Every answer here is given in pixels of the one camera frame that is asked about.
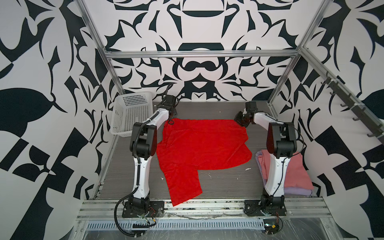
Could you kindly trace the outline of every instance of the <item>gray table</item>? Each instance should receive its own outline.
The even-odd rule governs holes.
[[[259,110],[270,113],[266,102],[260,101],[257,106]],[[244,102],[180,102],[177,112],[180,119],[234,119],[244,107]],[[162,130],[163,126],[158,130],[158,142],[162,140]],[[263,181],[255,153],[266,149],[267,131],[259,125],[250,125],[247,134],[249,139],[245,144],[252,152],[252,159],[230,169],[199,170],[203,193],[198,198],[260,197]],[[118,140],[100,199],[120,199],[132,191],[134,161],[129,151],[130,139],[131,137],[120,137]],[[156,154],[151,161],[149,189],[151,198],[170,198],[167,182]]]

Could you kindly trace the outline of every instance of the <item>red cloth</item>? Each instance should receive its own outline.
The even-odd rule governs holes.
[[[173,206],[203,192],[197,170],[235,167],[252,157],[245,127],[234,120],[173,120],[156,151]]]
[[[261,167],[264,179],[268,179],[269,168],[271,165],[271,155],[268,150],[262,150],[262,155],[257,157]],[[285,175],[284,187],[299,187],[313,190],[313,185],[307,171],[303,166],[303,155],[293,156],[288,163],[287,173]]]

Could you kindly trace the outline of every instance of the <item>lavender cloth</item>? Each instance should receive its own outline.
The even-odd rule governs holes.
[[[260,170],[260,174],[262,174],[262,167],[258,161],[258,156],[261,156],[263,155],[263,153],[261,151],[258,151],[256,153],[256,162],[257,162],[257,165],[259,166],[259,170]],[[263,179],[263,185],[265,186],[266,185],[266,179],[262,178]],[[300,187],[285,187],[284,188],[284,194],[296,194],[296,195],[303,195],[303,196],[311,196],[312,195],[312,190],[310,189],[304,189],[304,188],[300,188]]]

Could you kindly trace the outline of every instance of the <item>black and white pattern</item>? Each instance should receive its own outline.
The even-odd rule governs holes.
[[[316,57],[384,119],[384,3],[335,0],[308,44]]]
[[[117,95],[73,0],[0,8],[2,239],[67,239],[98,179]]]
[[[306,147],[303,165],[346,237],[384,237],[384,146],[301,58],[274,102]]]
[[[295,49],[320,1],[86,0],[107,51]],[[127,93],[267,100],[289,57],[114,59]]]

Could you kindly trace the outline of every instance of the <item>perforated basket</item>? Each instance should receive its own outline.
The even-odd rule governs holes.
[[[144,122],[152,115],[150,92],[129,93],[117,96],[114,102],[110,132],[129,137],[135,122]]]

